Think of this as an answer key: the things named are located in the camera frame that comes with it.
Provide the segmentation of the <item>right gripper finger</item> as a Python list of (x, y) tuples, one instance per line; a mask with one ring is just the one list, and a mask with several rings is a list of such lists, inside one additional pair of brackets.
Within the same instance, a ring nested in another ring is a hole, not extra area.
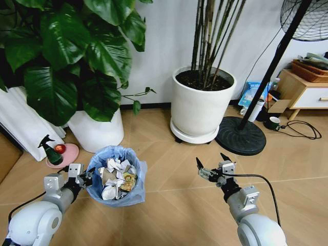
[(217, 181), (217, 172), (216, 172), (217, 170), (216, 169), (210, 170), (210, 169), (205, 168), (202, 165), (202, 163), (198, 157), (196, 157), (196, 162), (197, 162), (197, 168), (198, 168), (198, 175), (200, 177), (202, 177), (203, 179), (208, 180), (208, 181)]
[(235, 167), (236, 162), (230, 160), (230, 158), (223, 153), (220, 153), (223, 161), (220, 162), (220, 167)]

